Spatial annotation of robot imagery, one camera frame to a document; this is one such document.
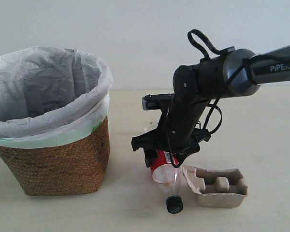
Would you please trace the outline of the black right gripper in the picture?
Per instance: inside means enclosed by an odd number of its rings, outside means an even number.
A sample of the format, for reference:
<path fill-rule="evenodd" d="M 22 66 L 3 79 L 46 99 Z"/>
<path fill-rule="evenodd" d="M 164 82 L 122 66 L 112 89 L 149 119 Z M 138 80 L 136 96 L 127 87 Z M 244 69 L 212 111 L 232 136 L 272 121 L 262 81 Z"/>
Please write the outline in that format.
<path fill-rule="evenodd" d="M 155 129 L 133 137 L 133 151 L 143 148 L 145 165 L 150 168 L 158 158 L 157 150 L 170 151 L 175 157 L 188 157 L 200 151 L 199 143 L 210 138 L 209 131 L 195 128 L 208 101 L 180 104 L 171 101 L 168 108 L 161 109 Z"/>

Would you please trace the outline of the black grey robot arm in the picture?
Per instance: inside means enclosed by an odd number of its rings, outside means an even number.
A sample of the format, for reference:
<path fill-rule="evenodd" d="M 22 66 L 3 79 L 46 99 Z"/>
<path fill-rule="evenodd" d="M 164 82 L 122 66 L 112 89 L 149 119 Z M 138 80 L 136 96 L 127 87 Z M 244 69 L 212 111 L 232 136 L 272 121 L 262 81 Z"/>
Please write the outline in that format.
<path fill-rule="evenodd" d="M 142 98 L 144 110 L 161 110 L 161 116 L 155 129 L 132 138 L 132 149 L 143 149 L 147 167 L 159 151 L 170 152 L 172 165 L 179 167 L 212 135 L 206 127 L 196 127 L 206 107 L 217 110 L 220 99 L 250 96 L 262 84 L 287 81 L 290 45 L 265 54 L 229 48 L 218 57 L 181 65 L 174 72 L 173 93 Z"/>

